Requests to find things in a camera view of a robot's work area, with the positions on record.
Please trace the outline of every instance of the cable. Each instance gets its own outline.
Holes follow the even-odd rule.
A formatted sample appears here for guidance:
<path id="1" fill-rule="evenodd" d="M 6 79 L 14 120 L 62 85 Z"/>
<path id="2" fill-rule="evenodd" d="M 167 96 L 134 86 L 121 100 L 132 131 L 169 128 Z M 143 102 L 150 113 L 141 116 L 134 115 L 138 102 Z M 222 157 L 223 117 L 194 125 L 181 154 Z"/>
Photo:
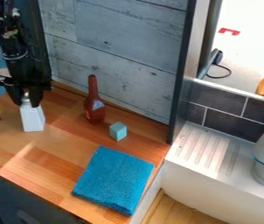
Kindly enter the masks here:
<path id="1" fill-rule="evenodd" d="M 228 67 L 226 66 L 221 66 L 221 65 L 217 65 L 217 64 L 213 64 L 214 66 L 217 66 L 217 67 L 222 67 L 224 68 L 226 71 L 228 71 L 228 74 L 224 75 L 224 76 L 211 76 L 210 74 L 206 74 L 206 76 L 208 76 L 209 78 L 212 78 L 212 79 L 223 79 L 223 78 L 226 78 L 228 76 L 230 76 L 232 74 L 232 70 L 229 69 Z"/>

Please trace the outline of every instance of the pale blue cube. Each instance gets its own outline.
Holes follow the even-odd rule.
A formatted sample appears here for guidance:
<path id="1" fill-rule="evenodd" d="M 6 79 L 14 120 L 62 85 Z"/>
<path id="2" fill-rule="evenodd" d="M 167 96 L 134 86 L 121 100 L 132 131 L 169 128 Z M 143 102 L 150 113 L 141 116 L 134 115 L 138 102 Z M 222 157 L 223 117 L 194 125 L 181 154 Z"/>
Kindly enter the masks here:
<path id="1" fill-rule="evenodd" d="M 127 127 L 121 122 L 115 122 L 109 126 L 109 135 L 116 141 L 120 141 L 127 136 Z"/>

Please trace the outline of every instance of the wooden countertop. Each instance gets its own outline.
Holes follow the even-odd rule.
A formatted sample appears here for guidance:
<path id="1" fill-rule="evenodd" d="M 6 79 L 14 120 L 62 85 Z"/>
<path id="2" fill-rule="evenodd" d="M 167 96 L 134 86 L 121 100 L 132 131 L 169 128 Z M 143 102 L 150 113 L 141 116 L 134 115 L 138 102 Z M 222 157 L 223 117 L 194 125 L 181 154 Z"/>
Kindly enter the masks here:
<path id="1" fill-rule="evenodd" d="M 91 223 L 127 223 L 130 217 L 92 202 L 74 198 L 71 191 L 98 145 L 123 151 L 155 165 L 155 177 L 170 148 L 167 127 L 143 116 L 107 106 L 103 124 L 93 126 L 83 115 L 84 97 L 56 87 L 45 93 L 44 132 L 24 133 L 19 109 L 8 95 L 0 98 L 0 176 Z M 116 142 L 108 125 L 120 121 L 129 135 Z"/>

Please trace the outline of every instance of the brown glass bottle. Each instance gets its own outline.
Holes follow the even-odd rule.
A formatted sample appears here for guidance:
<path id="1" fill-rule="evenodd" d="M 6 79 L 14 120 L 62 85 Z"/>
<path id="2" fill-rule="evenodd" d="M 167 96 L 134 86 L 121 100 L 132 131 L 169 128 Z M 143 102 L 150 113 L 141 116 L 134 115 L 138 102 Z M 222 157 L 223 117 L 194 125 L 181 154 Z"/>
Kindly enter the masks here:
<path id="1" fill-rule="evenodd" d="M 96 124 L 104 121 L 105 104 L 99 97 L 97 79 L 94 74 L 88 76 L 88 97 L 84 101 L 84 111 L 90 123 Z"/>

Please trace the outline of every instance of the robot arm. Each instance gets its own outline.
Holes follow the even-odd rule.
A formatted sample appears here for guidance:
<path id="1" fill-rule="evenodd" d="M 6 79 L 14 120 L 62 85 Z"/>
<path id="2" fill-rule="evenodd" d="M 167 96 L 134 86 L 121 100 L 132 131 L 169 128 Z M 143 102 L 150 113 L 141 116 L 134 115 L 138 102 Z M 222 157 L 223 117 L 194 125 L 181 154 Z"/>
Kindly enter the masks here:
<path id="1" fill-rule="evenodd" d="M 38 0 L 0 0 L 0 46 L 8 67 L 0 69 L 0 86 L 17 105 L 29 92 L 37 107 L 52 88 Z"/>

